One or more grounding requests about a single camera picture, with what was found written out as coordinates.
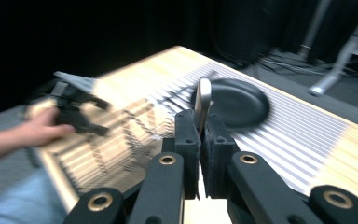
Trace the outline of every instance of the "human hand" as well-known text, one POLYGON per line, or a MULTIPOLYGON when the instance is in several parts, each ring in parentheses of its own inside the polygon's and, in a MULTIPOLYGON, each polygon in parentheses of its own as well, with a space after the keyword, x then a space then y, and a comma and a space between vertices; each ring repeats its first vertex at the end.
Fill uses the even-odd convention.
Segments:
POLYGON ((74 133, 76 130, 72 125, 55 124, 55 119, 60 113, 57 107, 51 107, 35 118, 27 120, 22 125, 13 129, 13 134, 17 135, 24 147, 42 146, 46 143, 74 133))

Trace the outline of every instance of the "black frying pan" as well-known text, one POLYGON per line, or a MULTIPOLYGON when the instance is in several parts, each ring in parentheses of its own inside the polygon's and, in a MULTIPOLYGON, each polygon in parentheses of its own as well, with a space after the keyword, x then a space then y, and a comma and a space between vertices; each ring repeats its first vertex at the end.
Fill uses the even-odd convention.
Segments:
MULTIPOLYGON (((247 82, 224 78, 211 81, 210 114, 217 114, 230 130, 249 130, 269 116, 269 99, 260 89, 247 82)), ((191 94, 196 102, 197 89, 191 94)))

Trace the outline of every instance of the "table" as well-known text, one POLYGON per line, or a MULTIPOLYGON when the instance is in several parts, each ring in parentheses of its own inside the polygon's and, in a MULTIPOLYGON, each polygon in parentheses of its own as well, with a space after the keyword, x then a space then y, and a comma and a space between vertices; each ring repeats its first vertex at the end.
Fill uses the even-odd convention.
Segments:
MULTIPOLYGON (((174 135, 173 115, 189 108, 189 96, 203 76, 244 80, 269 98, 270 115, 262 125, 232 132, 241 150, 264 157, 288 186, 306 195, 314 186, 330 184, 358 196, 357 124, 178 46, 98 78, 95 94, 112 107, 82 109, 92 122, 111 128, 107 138, 74 133, 38 150, 67 211, 78 193, 106 185, 125 190, 132 180, 142 180, 161 138, 174 135)), ((37 105, 33 113, 51 104, 37 105)), ((185 223, 208 218, 229 223, 225 200, 205 199, 202 187, 200 193, 200 201, 186 200, 185 223)))

